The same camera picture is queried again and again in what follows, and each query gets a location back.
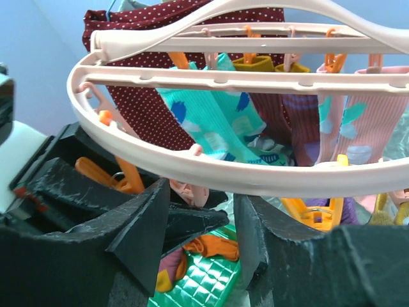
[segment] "purple sock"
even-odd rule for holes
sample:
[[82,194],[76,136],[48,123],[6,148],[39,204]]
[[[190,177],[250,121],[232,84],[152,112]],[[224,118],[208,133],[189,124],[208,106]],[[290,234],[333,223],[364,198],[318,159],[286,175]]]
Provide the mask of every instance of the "purple sock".
[[[326,198],[310,198],[305,201],[307,207],[327,207],[329,204],[330,200]],[[360,225],[355,209],[355,200],[352,197],[344,198],[344,208],[340,224]]]

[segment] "drying rack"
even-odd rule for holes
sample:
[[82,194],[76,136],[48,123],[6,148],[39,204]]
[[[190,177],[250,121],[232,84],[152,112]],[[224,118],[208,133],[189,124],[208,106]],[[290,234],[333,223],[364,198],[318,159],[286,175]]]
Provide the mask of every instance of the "drying rack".
[[[325,35],[328,38],[217,38],[205,37],[200,22],[217,15],[262,7],[306,10],[333,18],[345,26],[297,23],[250,23],[262,34]],[[217,35],[237,35],[243,24],[206,26]],[[166,70],[159,68],[107,67],[106,63],[144,51],[162,52],[347,52],[349,54],[409,54],[409,30],[386,28],[364,20],[329,0],[213,0],[182,20],[146,31],[94,31],[91,52],[71,71],[67,89],[83,129],[111,153],[152,173],[180,182],[240,194],[287,198],[333,198],[395,191],[409,186],[409,158],[377,164],[331,167],[280,167],[216,161],[189,151],[171,151],[107,127],[88,102],[83,82],[113,86],[190,88],[259,93],[409,95],[407,74],[287,74]],[[116,112],[116,121],[123,118]]]

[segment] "gray fabric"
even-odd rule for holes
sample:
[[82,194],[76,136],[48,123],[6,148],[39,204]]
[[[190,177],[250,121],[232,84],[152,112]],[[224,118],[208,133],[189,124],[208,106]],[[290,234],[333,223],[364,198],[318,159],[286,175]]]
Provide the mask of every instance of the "gray fabric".
[[136,0],[122,0],[121,5],[120,5],[120,12],[124,11],[133,11],[133,10],[138,10],[140,8],[147,8],[148,5],[139,3]]

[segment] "wall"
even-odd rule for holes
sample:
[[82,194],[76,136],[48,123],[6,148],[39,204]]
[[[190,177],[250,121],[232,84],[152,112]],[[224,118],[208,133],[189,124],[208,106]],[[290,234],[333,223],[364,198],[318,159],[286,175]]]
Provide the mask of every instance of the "wall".
[[[155,4],[159,0],[144,0]],[[409,29],[409,1],[336,0],[353,13],[394,28]],[[0,61],[10,68],[10,75],[17,80],[18,120],[32,125],[44,133],[57,132],[62,125],[75,121],[66,94],[66,78],[85,54],[81,42],[86,10],[106,10],[111,0],[23,0],[3,1],[0,25]],[[117,10],[120,0],[113,10]],[[328,22],[328,18],[298,10],[286,10],[289,22]],[[322,55],[305,55],[302,63],[317,68]],[[385,65],[404,65],[408,56],[386,56]],[[353,72],[365,67],[367,56],[349,56],[345,70]]]

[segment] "hanger arch handle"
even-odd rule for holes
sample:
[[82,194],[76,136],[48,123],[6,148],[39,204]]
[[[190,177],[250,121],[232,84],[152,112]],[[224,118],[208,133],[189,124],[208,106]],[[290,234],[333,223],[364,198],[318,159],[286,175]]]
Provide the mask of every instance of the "hanger arch handle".
[[294,8],[335,19],[397,51],[409,54],[409,30],[384,27],[365,20],[330,0],[213,0],[188,16],[152,30],[105,30],[91,35],[91,50],[103,49],[109,61],[142,53],[210,18],[252,8]]

